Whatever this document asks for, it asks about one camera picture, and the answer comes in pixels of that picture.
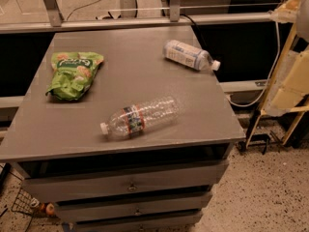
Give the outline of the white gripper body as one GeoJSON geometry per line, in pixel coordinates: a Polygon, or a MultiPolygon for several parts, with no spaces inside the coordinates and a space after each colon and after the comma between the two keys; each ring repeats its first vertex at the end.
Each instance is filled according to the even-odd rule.
{"type": "Polygon", "coordinates": [[[288,0],[270,12],[270,19],[278,23],[305,23],[304,0],[288,0]]]}

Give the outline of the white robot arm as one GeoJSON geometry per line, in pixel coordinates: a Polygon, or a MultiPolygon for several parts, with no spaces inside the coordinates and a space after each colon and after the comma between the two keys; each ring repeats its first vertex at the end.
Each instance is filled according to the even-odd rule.
{"type": "Polygon", "coordinates": [[[296,34],[309,43],[309,0],[288,0],[270,13],[278,23],[294,23],[296,34]]]}

